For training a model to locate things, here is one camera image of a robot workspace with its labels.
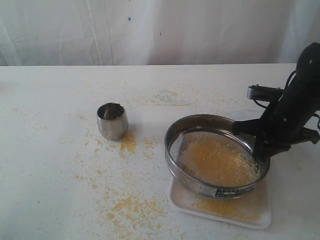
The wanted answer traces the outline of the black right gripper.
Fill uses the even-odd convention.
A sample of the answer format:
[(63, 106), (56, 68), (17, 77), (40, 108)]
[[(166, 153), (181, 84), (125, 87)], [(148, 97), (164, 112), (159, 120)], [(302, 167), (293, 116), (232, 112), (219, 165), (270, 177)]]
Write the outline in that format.
[(276, 103), (270, 103), (259, 119), (234, 121), (232, 133), (255, 136), (252, 156), (267, 159), (287, 152), (291, 145), (320, 141), (317, 130), (305, 127), (320, 110), (320, 78), (301, 80), (297, 76), (286, 86)]

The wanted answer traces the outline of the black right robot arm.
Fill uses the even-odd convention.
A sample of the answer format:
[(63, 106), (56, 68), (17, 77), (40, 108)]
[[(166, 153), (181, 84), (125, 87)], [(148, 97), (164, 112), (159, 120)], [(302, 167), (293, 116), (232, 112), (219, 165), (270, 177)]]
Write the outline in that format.
[(253, 157), (270, 158), (288, 151), (292, 145), (320, 140), (317, 130), (305, 127), (320, 109), (320, 45), (314, 42), (300, 54), (295, 70), (285, 87), (273, 88), (251, 85), (247, 98), (256, 104), (267, 102), (260, 118), (236, 121), (235, 135), (244, 133), (255, 137)]

